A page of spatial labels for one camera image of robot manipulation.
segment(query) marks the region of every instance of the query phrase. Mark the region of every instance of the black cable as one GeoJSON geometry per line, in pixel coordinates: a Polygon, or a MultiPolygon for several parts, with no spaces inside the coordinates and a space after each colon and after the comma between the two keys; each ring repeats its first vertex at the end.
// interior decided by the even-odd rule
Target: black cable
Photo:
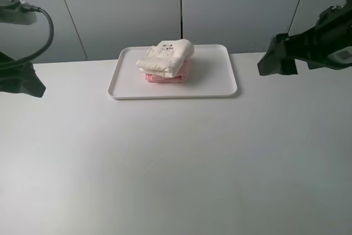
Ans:
{"type": "Polygon", "coordinates": [[[35,53],[28,55],[26,57],[23,57],[17,61],[12,61],[12,62],[7,62],[7,63],[0,63],[0,69],[5,69],[5,68],[12,68],[12,67],[16,67],[19,65],[22,65],[24,63],[28,63],[33,61],[35,58],[37,58],[39,55],[41,55],[42,53],[44,53],[44,51],[46,51],[51,43],[53,42],[54,39],[54,24],[52,19],[50,18],[49,14],[42,8],[36,7],[36,6],[32,6],[29,4],[23,4],[21,6],[21,9],[23,12],[40,12],[42,14],[44,14],[44,16],[47,18],[48,22],[49,22],[49,38],[46,42],[46,44],[41,47],[38,51],[36,51],[35,53]]]}

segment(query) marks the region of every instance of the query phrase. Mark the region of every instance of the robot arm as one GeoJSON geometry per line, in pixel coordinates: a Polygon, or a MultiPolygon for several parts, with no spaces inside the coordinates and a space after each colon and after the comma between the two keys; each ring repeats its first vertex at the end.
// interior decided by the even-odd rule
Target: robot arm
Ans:
{"type": "Polygon", "coordinates": [[[307,62],[309,69],[352,66],[352,0],[322,12],[316,26],[302,34],[274,37],[258,63],[259,74],[297,74],[295,59],[307,62]]]}
{"type": "Polygon", "coordinates": [[[50,47],[54,38],[53,21],[42,8],[19,0],[0,0],[0,22],[30,25],[36,21],[34,12],[40,12],[47,18],[48,40],[38,51],[19,60],[13,60],[0,52],[0,91],[25,93],[36,97],[42,97],[45,92],[45,86],[35,74],[31,61],[50,47]]]}

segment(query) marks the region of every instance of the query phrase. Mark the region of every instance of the folded towel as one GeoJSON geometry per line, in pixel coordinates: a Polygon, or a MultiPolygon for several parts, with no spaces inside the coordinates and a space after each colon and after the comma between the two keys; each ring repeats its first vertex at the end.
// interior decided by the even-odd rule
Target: folded towel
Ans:
{"type": "Polygon", "coordinates": [[[165,78],[154,74],[146,74],[145,80],[151,83],[183,83],[188,78],[188,74],[189,59],[186,59],[175,77],[165,78]]]}
{"type": "Polygon", "coordinates": [[[137,61],[141,72],[173,78],[180,70],[184,60],[194,53],[194,46],[188,40],[162,41],[151,47],[146,57],[137,61]]]}

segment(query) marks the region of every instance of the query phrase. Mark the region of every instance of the table surface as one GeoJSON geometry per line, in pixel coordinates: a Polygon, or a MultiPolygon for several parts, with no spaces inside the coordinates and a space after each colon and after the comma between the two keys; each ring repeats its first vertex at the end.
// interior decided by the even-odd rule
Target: table surface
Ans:
{"type": "Polygon", "coordinates": [[[35,65],[0,94],[0,234],[350,235],[352,68],[259,76],[228,99],[116,101],[116,61],[35,65]]]}

